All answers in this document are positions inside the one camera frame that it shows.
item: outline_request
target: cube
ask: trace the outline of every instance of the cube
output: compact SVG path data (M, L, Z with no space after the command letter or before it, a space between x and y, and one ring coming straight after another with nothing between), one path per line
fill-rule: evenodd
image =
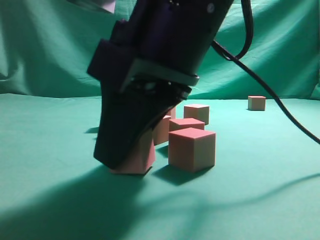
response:
M187 128L204 130L205 123L194 118L181 118L169 120L169 132Z
M152 138L154 145L159 145L169 140L169 120L171 116L166 115L158 123L158 125L152 131Z
M204 122L205 125L209 124L210 106L202 104L189 104L184 106L183 117L194 118Z
M156 160L156 148L152 130L145 132L133 147L126 161L117 169L110 169L114 174L144 175Z
M168 163L187 172L216 165L216 133L197 128L169 132Z
M175 119L177 117L176 107L174 107L170 111L168 111L167 115L171 116L171 119Z
M266 110L265 96L248 96L248 109L251 111Z

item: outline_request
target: green backdrop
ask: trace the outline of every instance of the green backdrop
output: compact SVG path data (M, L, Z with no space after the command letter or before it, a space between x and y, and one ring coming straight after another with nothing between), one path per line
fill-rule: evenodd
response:
M282 98L320 99L319 1L252 0L255 35L242 59ZM65 0L0 0L0 93L42 97L100 95L86 74L100 38L128 19L134 0L117 0L115 14L84 11ZM245 31L235 0L216 38L237 54ZM245 99L264 90L212 49L190 99Z

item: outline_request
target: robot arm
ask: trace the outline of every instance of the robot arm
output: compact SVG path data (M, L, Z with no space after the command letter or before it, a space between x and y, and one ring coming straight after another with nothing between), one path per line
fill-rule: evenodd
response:
M88 67L102 109L94 157L115 169L141 135L186 100L234 0L137 0Z

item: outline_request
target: block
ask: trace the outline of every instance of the block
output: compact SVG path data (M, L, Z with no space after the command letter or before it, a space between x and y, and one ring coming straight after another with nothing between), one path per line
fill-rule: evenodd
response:
M169 132L187 128L204 130L205 123L194 118L178 118L169 120Z
M197 128L169 132L168 164L195 173L216 165L216 133Z
M248 96L248 109L251 111L266 110L265 96Z
M142 135L133 147L127 160L117 169L110 169L114 174L144 175L156 160L156 148L152 138L152 130Z
M176 107L174 107L170 111L168 111L167 115L171 116L171 119L176 119L177 118Z
M166 115L158 123L158 125L152 131L152 138L154 145L159 145L167 142L169 140L169 120L171 116Z
M209 124L210 106L202 104L189 104L184 106L183 117L194 118L204 122L205 125Z

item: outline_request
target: cable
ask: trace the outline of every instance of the cable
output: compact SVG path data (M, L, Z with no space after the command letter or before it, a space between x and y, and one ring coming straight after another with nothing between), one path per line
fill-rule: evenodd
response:
M303 125L301 125L300 122L298 122L294 116L287 110L285 105L281 102L278 95L272 90L271 87L269 87L257 74L255 74L251 69L249 69L246 65L244 65L242 62L240 62L235 56L233 56L231 53L229 53L223 46L221 46L218 42L215 40L211 44L212 46L219 47L220 51L223 52L224 55L226 55L231 61L233 61L235 64L237 64L240 68L242 68L244 71L246 71L252 78L254 78L267 92L271 95L271 97L275 100L275 102L278 104L280 109L284 112L284 114L293 122L294 125L296 125L302 132L304 132L307 136L309 136L312 140L314 140L316 143L320 144L320 139L317 138L314 134L312 134L308 129L306 129Z
M236 55L235 57L237 59L241 59L244 55L246 55L246 53L248 52L253 38L254 38L254 17L252 14L252 8L251 8L251 2L250 0L241 0L241 7L242 7L242 13L243 13L243 17L244 17L244 25L245 25L245 42L244 42L244 46L243 49L241 50L241 52ZM213 45L212 46L214 48L214 50L224 59L228 60L228 61L232 61L230 58L228 58L224 52L219 48L218 45Z

